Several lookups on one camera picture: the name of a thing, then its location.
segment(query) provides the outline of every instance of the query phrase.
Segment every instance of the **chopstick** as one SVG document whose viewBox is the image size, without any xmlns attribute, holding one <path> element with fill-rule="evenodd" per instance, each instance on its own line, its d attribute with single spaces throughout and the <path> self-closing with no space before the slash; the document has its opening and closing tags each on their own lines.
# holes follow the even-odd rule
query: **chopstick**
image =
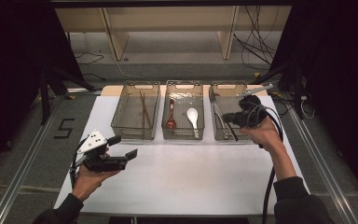
<svg viewBox="0 0 358 224">
<path fill-rule="evenodd" d="M 144 116 L 146 116 L 146 120 L 147 120 L 147 124 L 149 125 L 149 128 L 152 128 L 153 124 L 150 121 L 150 117 L 149 114 L 147 113 L 147 109 L 146 109 L 146 105 L 145 105 L 145 93 L 144 96 L 142 96 L 142 93 L 139 91 L 139 94 L 141 94 L 141 100 L 142 100 L 142 108 L 143 108 L 143 114 L 142 114 L 142 128 L 145 127 L 144 123 L 145 123 L 145 118 Z"/>
</svg>

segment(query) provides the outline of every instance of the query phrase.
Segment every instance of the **gray floor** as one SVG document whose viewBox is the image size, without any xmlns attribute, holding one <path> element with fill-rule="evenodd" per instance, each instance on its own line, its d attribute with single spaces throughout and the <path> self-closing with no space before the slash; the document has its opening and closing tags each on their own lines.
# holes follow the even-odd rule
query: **gray floor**
<svg viewBox="0 0 358 224">
<path fill-rule="evenodd" d="M 238 33 L 245 38 L 248 34 Z M 272 33 L 267 41 L 276 48 L 280 38 L 279 32 Z M 254 80 L 255 73 L 265 73 L 265 70 L 254 70 L 243 64 L 241 46 L 234 41 L 229 60 L 223 60 L 216 33 L 134 33 L 131 34 L 123 55 L 123 60 L 113 61 L 104 34 L 73 34 L 72 47 L 75 55 L 83 52 L 101 54 L 103 58 L 95 63 L 79 65 L 84 74 L 94 74 L 105 78 L 101 80 L 93 75 L 85 75 L 88 83 L 96 87 L 121 84 L 127 79 L 154 79 L 162 83 L 168 79 L 201 79 L 205 83 L 217 79 Z M 100 56 L 84 55 L 78 58 L 80 63 L 88 63 Z M 257 58 L 247 52 L 243 60 L 251 66 L 268 68 Z M 279 76 L 269 80 L 275 83 Z M 68 88 L 76 88 L 73 83 L 66 83 Z M 73 151 L 80 140 L 87 123 L 93 102 L 97 95 L 73 94 L 61 103 L 58 98 L 51 100 L 53 108 L 57 106 L 54 119 L 47 130 L 46 138 L 41 143 L 34 162 L 21 183 L 18 195 L 13 204 L 9 205 L 8 213 L 3 218 L 4 223 L 31 223 L 34 217 L 44 209 L 51 207 L 56 200 L 62 181 L 67 174 Z M 278 112 L 283 113 L 285 106 L 276 102 Z M 12 149 L 0 155 L 0 200 L 7 187 L 13 181 L 23 158 L 29 150 L 33 150 L 33 140 L 41 128 L 41 103 L 35 99 L 25 120 L 17 133 L 11 139 Z M 307 150 L 306 143 L 298 131 L 291 110 L 282 116 L 283 127 L 288 135 L 291 146 L 301 171 L 310 188 L 310 192 L 319 196 L 327 205 L 331 218 L 336 223 L 345 223 L 337 209 L 334 198 L 326 187 L 317 166 Z M 70 136 L 64 139 L 55 136 L 66 135 L 59 127 L 63 119 L 73 119 L 65 122 L 73 128 Z M 327 166 L 337 184 L 342 189 L 350 207 L 358 219 L 358 182 L 353 176 L 345 160 L 336 153 L 337 147 L 331 140 L 323 122 L 317 116 L 303 120 L 314 139 L 318 150 L 321 151 Z M 249 217 L 251 223 L 261 223 L 260 217 Z M 90 217 L 81 215 L 78 223 L 108 223 L 109 217 Z M 274 223 L 273 217 L 268 223 Z"/>
</svg>

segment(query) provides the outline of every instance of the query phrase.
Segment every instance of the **black sleeve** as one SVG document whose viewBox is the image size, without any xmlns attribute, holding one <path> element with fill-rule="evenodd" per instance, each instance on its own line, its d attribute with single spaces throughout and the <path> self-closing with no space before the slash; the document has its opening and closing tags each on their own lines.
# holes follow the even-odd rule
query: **black sleeve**
<svg viewBox="0 0 358 224">
<path fill-rule="evenodd" d="M 34 224 L 67 224 L 72 223 L 80 213 L 83 203 L 73 194 L 68 194 L 66 199 L 57 209 L 49 209 L 37 216 Z"/>
<path fill-rule="evenodd" d="M 274 183 L 277 203 L 274 207 L 277 224 L 328 224 L 330 217 L 320 198 L 308 194 L 301 177 L 289 177 Z"/>
</svg>

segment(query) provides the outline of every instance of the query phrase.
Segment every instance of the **transparent container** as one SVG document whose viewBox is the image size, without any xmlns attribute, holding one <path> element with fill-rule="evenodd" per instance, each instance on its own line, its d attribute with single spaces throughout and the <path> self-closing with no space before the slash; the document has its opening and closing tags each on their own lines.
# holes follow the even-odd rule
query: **transparent container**
<svg viewBox="0 0 358 224">
<path fill-rule="evenodd" d="M 159 101 L 159 82 L 126 81 L 111 123 L 115 135 L 154 140 Z"/>
<path fill-rule="evenodd" d="M 167 121 L 171 116 L 171 100 L 173 102 L 174 128 L 167 127 Z M 195 108 L 198 112 L 197 129 L 193 128 L 190 119 L 187 117 L 189 108 Z M 167 81 L 161 128 L 164 139 L 202 140 L 205 123 L 201 81 Z"/>
<path fill-rule="evenodd" d="M 211 112 L 213 122 L 214 140 L 234 140 L 230 134 L 228 126 L 222 124 L 218 115 L 220 112 L 213 105 L 217 105 L 223 114 L 235 113 L 241 111 L 239 101 L 243 96 L 237 96 L 238 93 L 246 91 L 246 83 L 243 81 L 214 81 L 209 89 L 209 99 L 211 101 Z M 211 99 L 211 94 L 214 95 L 215 103 Z M 240 132 L 240 126 L 230 123 L 231 128 L 237 135 L 239 140 L 250 140 L 250 136 Z"/>
</svg>

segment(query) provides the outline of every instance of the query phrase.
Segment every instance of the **black tape marking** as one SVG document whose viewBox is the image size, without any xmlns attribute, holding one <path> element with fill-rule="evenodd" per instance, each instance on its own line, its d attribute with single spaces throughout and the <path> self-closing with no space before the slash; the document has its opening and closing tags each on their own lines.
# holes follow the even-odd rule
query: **black tape marking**
<svg viewBox="0 0 358 224">
<path fill-rule="evenodd" d="M 71 135 L 71 132 L 73 130 L 73 128 L 63 128 L 63 124 L 66 122 L 66 121 L 73 121 L 75 119 L 63 119 L 61 121 L 61 125 L 60 125 L 60 128 L 58 128 L 59 131 L 68 131 L 68 133 L 66 134 L 66 136 L 54 136 L 54 139 L 63 139 L 63 138 L 69 138 L 69 136 Z"/>
</svg>

